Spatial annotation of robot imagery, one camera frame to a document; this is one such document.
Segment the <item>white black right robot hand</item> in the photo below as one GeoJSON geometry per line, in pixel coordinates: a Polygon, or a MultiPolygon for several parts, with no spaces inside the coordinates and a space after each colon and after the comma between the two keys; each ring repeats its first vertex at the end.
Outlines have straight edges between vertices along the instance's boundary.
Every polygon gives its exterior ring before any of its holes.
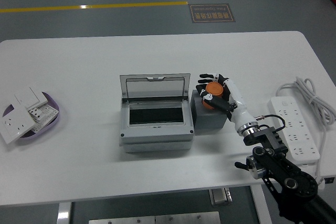
{"type": "Polygon", "coordinates": [[[246,102],[232,79],[217,73],[200,74],[196,89],[204,104],[227,115],[240,136],[259,130],[257,120],[248,112],[246,102]],[[222,92],[219,95],[209,92],[206,87],[210,84],[220,85],[222,92]]]}

